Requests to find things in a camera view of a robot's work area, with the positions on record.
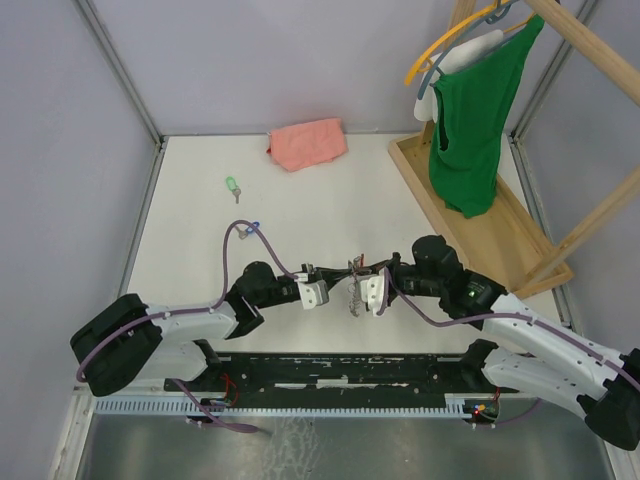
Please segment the metal key organizer red handle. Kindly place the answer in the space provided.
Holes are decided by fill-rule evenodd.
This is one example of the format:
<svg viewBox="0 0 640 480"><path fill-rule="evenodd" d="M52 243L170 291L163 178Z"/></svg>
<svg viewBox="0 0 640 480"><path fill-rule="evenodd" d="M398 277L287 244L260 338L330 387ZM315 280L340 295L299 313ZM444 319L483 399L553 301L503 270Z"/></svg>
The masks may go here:
<svg viewBox="0 0 640 480"><path fill-rule="evenodd" d="M353 317L358 318L363 306L361 283L368 280L372 276L372 273L370 268L365 266L365 255L363 253L350 260L348 262L348 268L350 271L350 280L348 285L350 300L348 308L350 314Z"/></svg>

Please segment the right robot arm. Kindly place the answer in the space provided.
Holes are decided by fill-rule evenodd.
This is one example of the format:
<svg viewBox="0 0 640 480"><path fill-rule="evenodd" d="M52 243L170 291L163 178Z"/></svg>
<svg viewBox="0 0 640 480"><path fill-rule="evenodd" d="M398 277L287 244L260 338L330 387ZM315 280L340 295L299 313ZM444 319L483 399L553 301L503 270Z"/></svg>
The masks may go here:
<svg viewBox="0 0 640 480"><path fill-rule="evenodd" d="M525 350L519 356L489 344L462 362L460 382L481 391L492 384L553 403L582 419L602 440L623 450L639 445L639 351L623 354L562 328L529 308L490 278L465 268L443 237L424 236L412 246L414 262L398 255L360 283L375 316L395 298L438 299L448 315L441 327L471 325Z"/></svg>

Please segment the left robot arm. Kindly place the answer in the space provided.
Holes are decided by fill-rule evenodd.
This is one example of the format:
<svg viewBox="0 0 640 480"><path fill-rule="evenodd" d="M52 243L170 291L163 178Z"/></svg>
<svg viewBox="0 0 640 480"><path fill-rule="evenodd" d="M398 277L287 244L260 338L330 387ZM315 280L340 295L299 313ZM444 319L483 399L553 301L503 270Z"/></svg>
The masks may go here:
<svg viewBox="0 0 640 480"><path fill-rule="evenodd" d="M218 300L181 307L152 306L135 293L117 298L70 339L79 363L77 381L96 397L115 394L135 380L178 378L209 390L221 378L220 364L201 343L248 335L264 318L262 310L300 302L313 309L349 275L346 269L303 265L277 276L263 261L247 265Z"/></svg>

